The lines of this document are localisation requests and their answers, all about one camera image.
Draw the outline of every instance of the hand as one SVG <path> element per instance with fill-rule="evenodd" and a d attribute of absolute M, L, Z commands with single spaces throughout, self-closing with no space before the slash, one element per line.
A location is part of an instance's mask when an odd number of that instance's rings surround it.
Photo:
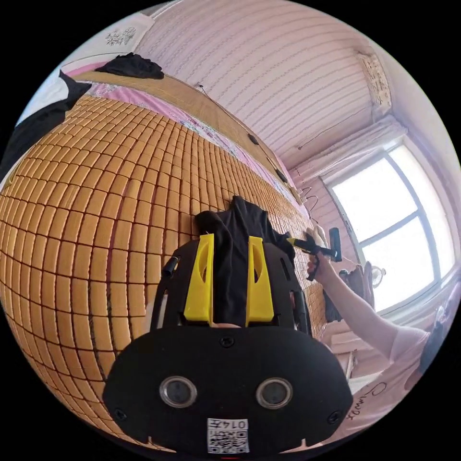
<path fill-rule="evenodd" d="M 330 263 L 330 260 L 326 258 L 322 253 L 317 254 L 318 257 L 318 268 L 315 273 L 315 280 L 323 285 L 327 286 L 330 281 L 336 277 L 336 272 Z M 315 269 L 315 256 L 309 255 L 309 263 L 307 264 L 307 272 L 312 274 Z"/>

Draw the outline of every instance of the bamboo mat tile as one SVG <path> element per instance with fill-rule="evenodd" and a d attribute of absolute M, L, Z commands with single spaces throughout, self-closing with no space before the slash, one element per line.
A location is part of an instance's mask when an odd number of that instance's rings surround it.
<path fill-rule="evenodd" d="M 274 229 L 312 224 L 246 165 L 146 109 L 84 96 L 0 193 L 0 298 L 32 368 L 72 412 L 128 439 L 102 403 L 116 355 L 144 333 L 145 306 L 173 251 L 198 238 L 193 215 L 241 195 Z M 322 289 L 306 281 L 315 337 Z"/>

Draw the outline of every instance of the window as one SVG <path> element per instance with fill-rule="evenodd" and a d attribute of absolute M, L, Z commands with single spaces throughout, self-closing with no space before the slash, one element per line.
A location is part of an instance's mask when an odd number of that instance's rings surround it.
<path fill-rule="evenodd" d="M 360 262 L 386 270 L 374 290 L 376 311 L 410 303 L 453 267 L 445 210 L 405 145 L 379 154 L 329 189 L 350 225 Z"/>

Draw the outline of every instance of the white sleeve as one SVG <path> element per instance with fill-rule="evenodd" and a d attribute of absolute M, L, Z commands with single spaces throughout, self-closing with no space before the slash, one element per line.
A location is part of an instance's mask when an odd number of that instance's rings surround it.
<path fill-rule="evenodd" d="M 390 352 L 391 363 L 397 361 L 402 354 L 419 343 L 425 336 L 428 336 L 428 333 L 419 328 L 399 327 Z"/>

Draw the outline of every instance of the label sticker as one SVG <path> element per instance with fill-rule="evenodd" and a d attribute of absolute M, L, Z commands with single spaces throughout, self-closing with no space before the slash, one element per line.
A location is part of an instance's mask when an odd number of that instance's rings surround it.
<path fill-rule="evenodd" d="M 207 420 L 208 453 L 249 453 L 247 419 Z"/>

